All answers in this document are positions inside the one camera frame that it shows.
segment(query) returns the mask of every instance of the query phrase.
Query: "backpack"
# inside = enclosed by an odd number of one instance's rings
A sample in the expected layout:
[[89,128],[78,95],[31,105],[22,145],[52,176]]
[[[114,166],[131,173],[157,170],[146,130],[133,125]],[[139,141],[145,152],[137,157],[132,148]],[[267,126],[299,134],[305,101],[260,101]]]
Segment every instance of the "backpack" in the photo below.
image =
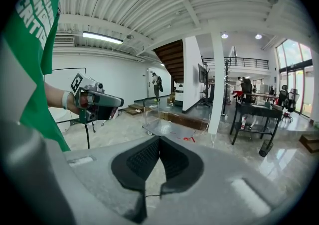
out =
[[161,77],[158,76],[156,83],[159,85],[159,91],[163,92],[163,86],[161,85]]

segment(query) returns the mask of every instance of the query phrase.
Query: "black metal railing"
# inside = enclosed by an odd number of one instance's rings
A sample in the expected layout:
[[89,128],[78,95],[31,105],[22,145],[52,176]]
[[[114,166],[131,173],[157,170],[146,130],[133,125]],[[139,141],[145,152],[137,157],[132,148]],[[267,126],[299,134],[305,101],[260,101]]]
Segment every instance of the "black metal railing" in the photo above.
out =
[[[251,67],[251,68],[263,68],[269,69],[268,60],[261,59],[251,59],[251,58],[234,58],[234,57],[224,57],[224,60],[228,60],[230,66],[235,67]],[[215,58],[205,58],[203,63],[207,64],[208,67],[215,66]]]

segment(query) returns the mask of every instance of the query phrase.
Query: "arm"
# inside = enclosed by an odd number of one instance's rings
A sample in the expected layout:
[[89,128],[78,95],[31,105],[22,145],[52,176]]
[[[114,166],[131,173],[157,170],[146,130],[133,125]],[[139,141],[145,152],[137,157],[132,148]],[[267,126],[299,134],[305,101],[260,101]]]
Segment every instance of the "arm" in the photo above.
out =
[[[46,101],[48,106],[54,108],[62,108],[62,96],[64,94],[63,90],[57,89],[47,83],[44,83],[44,91],[46,96]],[[87,104],[87,97],[81,97],[81,105]],[[76,114],[79,114],[79,109],[74,104],[74,95],[70,93],[67,99],[68,109]]]

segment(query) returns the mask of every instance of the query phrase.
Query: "black cable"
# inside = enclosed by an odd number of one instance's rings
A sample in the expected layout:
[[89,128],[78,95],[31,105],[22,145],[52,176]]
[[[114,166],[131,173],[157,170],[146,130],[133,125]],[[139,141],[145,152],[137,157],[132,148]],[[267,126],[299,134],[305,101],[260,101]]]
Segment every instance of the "black cable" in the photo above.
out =
[[89,138],[88,126],[86,124],[84,124],[84,126],[85,126],[85,131],[86,131],[86,138],[88,140],[88,149],[90,149],[90,138]]
[[147,196],[145,196],[146,198],[147,197],[160,197],[160,195],[147,195]]

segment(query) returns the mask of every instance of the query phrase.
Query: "hand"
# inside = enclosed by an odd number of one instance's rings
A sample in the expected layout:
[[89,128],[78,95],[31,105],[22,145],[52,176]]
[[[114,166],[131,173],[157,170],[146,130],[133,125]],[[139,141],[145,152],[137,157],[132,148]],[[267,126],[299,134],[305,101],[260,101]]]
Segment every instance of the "hand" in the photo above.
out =
[[[87,93],[82,93],[81,95],[81,100],[80,100],[80,104],[82,107],[87,107],[88,105],[88,97],[87,97]],[[74,95],[73,93],[70,93],[67,99],[67,105],[68,105],[68,109],[76,114],[80,114],[80,109],[78,107],[75,106],[74,104]]]

